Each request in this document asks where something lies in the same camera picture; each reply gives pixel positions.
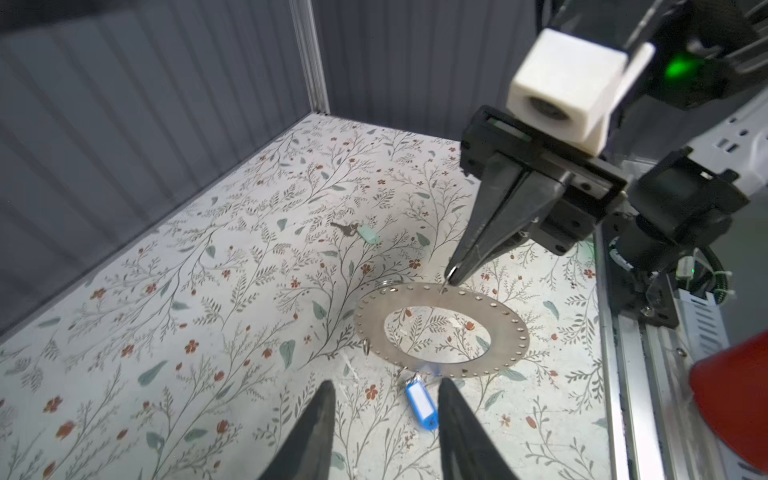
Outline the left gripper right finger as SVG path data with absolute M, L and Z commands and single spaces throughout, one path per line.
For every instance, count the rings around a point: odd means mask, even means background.
M 438 420 L 443 479 L 518 479 L 448 378 L 438 389 Z

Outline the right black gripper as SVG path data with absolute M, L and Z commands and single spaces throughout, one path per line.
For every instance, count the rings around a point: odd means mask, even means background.
M 487 105 L 460 150 L 462 172 L 480 189 L 445 270 L 451 286 L 527 240 L 567 253 L 626 198 L 629 177 L 617 167 Z

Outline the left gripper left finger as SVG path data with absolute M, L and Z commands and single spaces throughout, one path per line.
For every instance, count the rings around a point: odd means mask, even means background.
M 259 479 L 328 479 L 335 406 L 334 385 L 330 380 L 325 380 Z

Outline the blue key fob with keyring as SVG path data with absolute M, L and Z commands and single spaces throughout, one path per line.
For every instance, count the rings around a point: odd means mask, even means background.
M 438 410 L 420 375 L 416 374 L 406 382 L 405 392 L 419 424 L 428 431 L 436 430 Z

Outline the green-capped key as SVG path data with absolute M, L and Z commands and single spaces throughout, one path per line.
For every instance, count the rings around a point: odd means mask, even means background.
M 366 244 L 378 245 L 381 242 L 378 233 L 367 225 L 358 223 L 340 224 L 335 222 L 331 222 L 330 225 L 338 229 L 346 237 L 360 237 Z

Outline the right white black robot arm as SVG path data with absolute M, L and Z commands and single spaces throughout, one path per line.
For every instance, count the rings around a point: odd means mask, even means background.
M 459 286 L 527 241 L 556 255 L 600 230 L 610 309 L 675 328 L 671 275 L 767 183 L 767 97 L 754 96 L 647 173 L 603 158 L 623 110 L 649 96 L 683 111 L 767 81 L 767 5 L 539 1 L 537 37 L 506 106 L 480 107 L 460 143 L 480 187 L 445 270 Z

